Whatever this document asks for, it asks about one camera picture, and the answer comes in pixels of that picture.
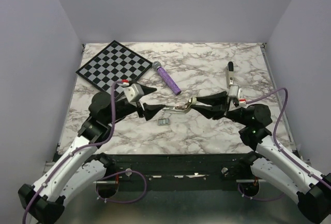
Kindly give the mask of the grey staple strips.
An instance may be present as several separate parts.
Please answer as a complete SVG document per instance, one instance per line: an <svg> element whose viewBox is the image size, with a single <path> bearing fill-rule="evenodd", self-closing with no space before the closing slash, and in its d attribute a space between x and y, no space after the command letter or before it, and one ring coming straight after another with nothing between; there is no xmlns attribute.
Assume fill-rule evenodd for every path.
<svg viewBox="0 0 331 224"><path fill-rule="evenodd" d="M161 118L158 120L158 125L159 126L166 126L170 124L170 119L169 118Z"/></svg>

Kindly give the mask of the grey green stapler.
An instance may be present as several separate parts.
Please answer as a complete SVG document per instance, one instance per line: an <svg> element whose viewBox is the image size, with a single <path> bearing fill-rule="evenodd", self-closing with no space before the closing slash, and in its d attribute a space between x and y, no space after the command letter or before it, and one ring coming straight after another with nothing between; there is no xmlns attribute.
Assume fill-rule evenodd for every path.
<svg viewBox="0 0 331 224"><path fill-rule="evenodd" d="M196 103L197 103L197 98L192 97L184 105L181 105L181 106L165 106L162 109L162 112L170 113L170 114L186 114L191 110L192 106L196 105Z"/></svg>

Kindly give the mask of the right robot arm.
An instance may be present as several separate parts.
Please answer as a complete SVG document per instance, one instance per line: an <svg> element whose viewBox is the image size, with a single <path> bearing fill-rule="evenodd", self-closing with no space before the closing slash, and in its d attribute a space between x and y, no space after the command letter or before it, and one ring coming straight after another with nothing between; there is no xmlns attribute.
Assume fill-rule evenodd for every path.
<svg viewBox="0 0 331 224"><path fill-rule="evenodd" d="M269 182L290 197L313 223L321 223L330 215L330 174L308 165L277 140L276 132L267 129L272 123L267 105L221 92L193 98L191 108L207 119L225 117L244 125L239 136L252 152L249 160L238 165L241 177L254 175Z"/></svg>

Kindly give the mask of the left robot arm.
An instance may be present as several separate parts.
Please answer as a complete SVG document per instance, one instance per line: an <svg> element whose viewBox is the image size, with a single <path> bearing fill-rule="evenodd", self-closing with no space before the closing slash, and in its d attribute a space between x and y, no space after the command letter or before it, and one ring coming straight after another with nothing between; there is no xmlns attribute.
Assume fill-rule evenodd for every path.
<svg viewBox="0 0 331 224"><path fill-rule="evenodd" d="M140 104L143 96L155 91L153 87L121 80L111 86L111 93L94 95L88 108L89 116L70 147L45 175L19 189L25 209L22 222L31 215L40 223L56 223L67 204L92 182L116 176L118 172L107 156L91 162L88 159L112 138L116 122L134 112L148 121L164 108L162 104Z"/></svg>

